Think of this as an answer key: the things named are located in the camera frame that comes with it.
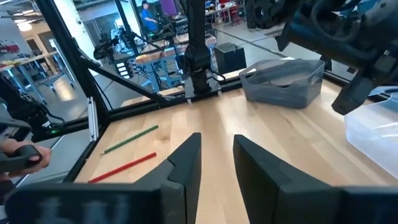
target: plastic tub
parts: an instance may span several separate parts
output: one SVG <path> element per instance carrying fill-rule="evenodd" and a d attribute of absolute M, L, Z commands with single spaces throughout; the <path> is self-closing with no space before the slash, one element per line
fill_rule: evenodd
<path fill-rule="evenodd" d="M 300 109 L 320 94 L 324 68 L 321 60 L 264 60 L 239 77 L 247 100 Z"/>
<path fill-rule="evenodd" d="M 386 89 L 391 87 L 378 88 L 371 94 Z M 347 141 L 398 178 L 398 93 L 347 114 L 345 125 Z"/>

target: green pencil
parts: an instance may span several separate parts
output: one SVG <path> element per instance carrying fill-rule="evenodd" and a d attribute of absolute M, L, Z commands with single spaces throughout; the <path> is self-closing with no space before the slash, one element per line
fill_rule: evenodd
<path fill-rule="evenodd" d="M 124 140 L 121 143 L 117 143 L 116 145 L 114 145 L 114 146 L 110 147 L 109 149 L 105 150 L 103 153 L 101 153 L 101 155 L 105 155 L 107 153 L 110 153 L 113 150 L 115 150 L 115 149 L 117 149 L 117 148 L 119 148 L 119 147 L 121 147 L 121 146 L 123 146 L 123 145 L 125 145 L 125 144 L 127 144 L 127 143 L 129 143 L 129 142 L 131 142 L 131 141 L 133 141 L 133 140 L 135 140 L 135 139 L 137 139 L 137 138 L 139 138 L 139 137 L 141 137 L 141 136 L 153 131 L 153 130 L 155 130 L 155 129 L 157 129 L 158 127 L 159 127 L 158 125 L 155 125 L 155 126 L 149 128 L 149 129 L 147 129 L 147 130 L 145 130 L 145 131 L 143 131 L 143 132 L 141 132 L 139 134 L 136 134 L 135 136 L 133 136 L 133 137 L 131 137 L 129 139 Z"/>

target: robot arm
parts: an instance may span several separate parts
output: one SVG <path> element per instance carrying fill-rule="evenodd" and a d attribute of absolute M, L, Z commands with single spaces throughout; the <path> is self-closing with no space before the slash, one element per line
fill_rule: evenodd
<path fill-rule="evenodd" d="M 340 114 L 361 106 L 376 87 L 398 83 L 398 52 L 394 52 L 398 49 L 398 1 L 380 0 L 363 15 L 336 13 L 358 3 L 360 0 L 347 4 L 344 0 L 248 2 L 247 10 L 258 27 L 268 29 L 285 22 L 282 34 L 276 37 L 280 51 L 293 42 L 358 69 L 332 105 Z"/>

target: red stick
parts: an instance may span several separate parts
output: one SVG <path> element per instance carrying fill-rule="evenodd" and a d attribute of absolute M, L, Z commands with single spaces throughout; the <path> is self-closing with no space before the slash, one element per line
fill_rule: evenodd
<path fill-rule="evenodd" d="M 118 172 L 124 171 L 125 169 L 128 169 L 128 168 L 130 168 L 132 166 L 135 166 L 135 165 L 137 165 L 137 164 L 139 164 L 141 162 L 144 162 L 144 161 L 146 161 L 146 160 L 148 160 L 150 158 L 153 158 L 155 156 L 156 156 L 156 152 L 153 152 L 153 153 L 151 153 L 151 154 L 149 154 L 147 156 L 144 156 L 144 157 L 142 157 L 140 159 L 137 159 L 136 161 L 132 161 L 132 162 L 130 162 L 130 163 L 124 165 L 124 166 L 121 166 L 121 167 L 119 167 L 117 169 L 114 169 L 114 170 L 112 170 L 110 172 L 107 172 L 106 174 L 103 174 L 103 175 L 101 175 L 99 177 L 96 177 L 96 178 L 94 178 L 92 180 L 89 180 L 88 183 L 89 184 L 97 183 L 98 181 L 101 181 L 101 180 L 103 180 L 105 178 L 108 178 L 108 177 L 114 175 L 114 174 L 117 174 Z"/>

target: desk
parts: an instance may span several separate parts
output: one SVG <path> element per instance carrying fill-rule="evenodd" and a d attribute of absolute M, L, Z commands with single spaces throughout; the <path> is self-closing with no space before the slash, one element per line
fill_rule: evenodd
<path fill-rule="evenodd" d="M 228 6 L 226 6 L 227 5 L 227 3 L 224 3 L 224 4 L 221 4 L 221 5 L 225 5 L 225 7 L 224 8 L 221 8 L 221 9 L 216 9 L 216 10 L 212 10 L 212 11 L 208 11 L 208 12 L 206 12 L 205 13 L 205 16 L 210 16 L 210 15 L 213 15 L 213 14 L 216 14 L 216 13 L 221 13 L 221 12 L 227 12 L 228 13 L 228 21 L 229 22 L 231 22 L 231 13 L 230 13 L 230 9 L 233 9 L 234 7 L 236 7 L 236 6 L 238 6 L 238 5 L 236 5 L 236 3 L 234 2 L 234 1 L 232 1 L 232 2 L 230 2 L 229 4 L 228 4 Z"/>
<path fill-rule="evenodd" d="M 0 72 L 7 72 L 9 74 L 9 76 L 11 77 L 11 79 L 14 81 L 14 83 L 19 87 L 19 89 L 21 91 L 27 93 L 27 90 L 26 90 L 25 86 L 22 84 L 22 82 L 18 79 L 18 77 L 16 77 L 14 74 L 12 74 L 12 69 L 17 68 L 21 72 L 23 77 L 29 82 L 29 85 L 32 87 L 33 91 L 39 97 L 39 100 L 41 100 L 43 103 L 46 103 L 42 92 L 35 86 L 35 82 L 33 81 L 32 77 L 30 77 L 28 71 L 24 68 L 23 65 L 25 65 L 27 63 L 34 62 L 36 64 L 36 66 L 41 68 L 41 66 L 37 62 L 38 60 L 56 56 L 57 54 L 58 54 L 58 52 L 55 51 L 55 52 L 51 52 L 48 54 L 43 54 L 43 55 L 27 58 L 25 60 L 18 60 L 18 62 L 15 65 L 8 65 L 6 67 L 0 68 Z M 44 71 L 41 69 L 40 69 L 40 73 L 43 76 L 45 76 Z"/>
<path fill-rule="evenodd" d="M 324 80 L 321 95 L 302 110 L 251 103 L 239 89 L 192 105 L 182 104 L 114 122 L 75 182 L 87 182 L 156 152 L 155 158 L 102 181 L 132 183 L 159 165 L 191 133 L 201 132 L 197 223 L 248 223 L 234 170 L 234 134 L 245 135 L 331 185 L 397 185 L 398 180 L 346 142 L 343 116 L 331 108 L 340 89 Z M 156 124 L 159 129 L 100 156 L 108 147 Z"/>
<path fill-rule="evenodd" d="M 178 36 L 174 37 L 174 41 L 176 44 L 178 44 L 179 42 L 184 42 L 184 41 L 188 41 L 188 40 L 189 40 L 188 34 L 182 34 L 182 35 L 178 35 Z M 211 55 L 213 55 L 212 48 L 217 43 L 216 37 L 210 36 L 210 37 L 206 38 L 205 42 L 206 42 L 206 46 L 210 49 Z M 159 47 L 164 47 L 165 41 L 160 40 L 160 41 L 154 42 L 154 44 L 158 45 Z M 178 45 L 177 46 L 178 53 L 179 54 L 183 53 L 186 48 L 187 48 L 187 44 Z M 147 45 L 142 50 L 142 53 L 145 53 L 145 52 L 148 52 L 148 51 L 154 50 L 154 49 L 155 49 L 155 47 L 153 47 L 151 45 Z M 138 65 L 146 66 L 147 73 L 150 76 L 150 80 L 148 82 L 145 82 L 145 84 L 143 84 L 143 86 L 152 83 L 152 87 L 153 87 L 154 91 L 158 92 L 160 90 L 158 83 L 155 82 L 156 77 L 153 72 L 152 64 L 159 62 L 160 60 L 165 60 L 169 57 L 175 57 L 174 49 L 167 49 L 162 52 L 154 52 L 151 54 L 146 54 L 146 55 L 141 55 L 141 56 L 136 57 L 136 63 Z M 165 71 L 167 71 L 167 67 L 166 67 L 165 63 L 162 63 L 162 67 Z M 167 84 L 169 86 L 171 86 L 172 81 L 168 75 L 166 75 L 165 81 L 167 82 Z"/>
<path fill-rule="evenodd" d="M 176 44 L 178 44 L 178 42 L 188 41 L 189 40 L 188 34 L 178 35 L 177 37 L 174 37 L 174 40 L 175 40 Z M 209 38 L 206 38 L 206 45 L 208 47 L 211 47 L 211 46 L 215 45 L 216 43 L 217 43 L 216 37 L 211 36 Z M 164 40 L 160 40 L 160 41 L 154 42 L 154 44 L 158 45 L 159 47 L 164 47 L 165 43 L 164 43 Z M 187 44 L 177 46 L 177 50 L 179 53 L 184 52 L 186 48 L 187 48 Z M 147 45 L 142 50 L 142 53 L 145 53 L 145 52 L 148 52 L 148 51 L 154 50 L 154 49 L 155 49 L 154 46 Z M 174 50 L 166 50 L 163 52 L 154 52 L 154 53 L 147 54 L 147 55 L 141 55 L 141 56 L 136 57 L 136 63 L 137 64 L 145 64 L 145 63 L 150 63 L 153 61 L 157 62 L 160 59 L 161 54 L 162 54 L 162 58 L 166 58 L 169 56 L 174 56 L 175 52 L 174 52 Z"/>

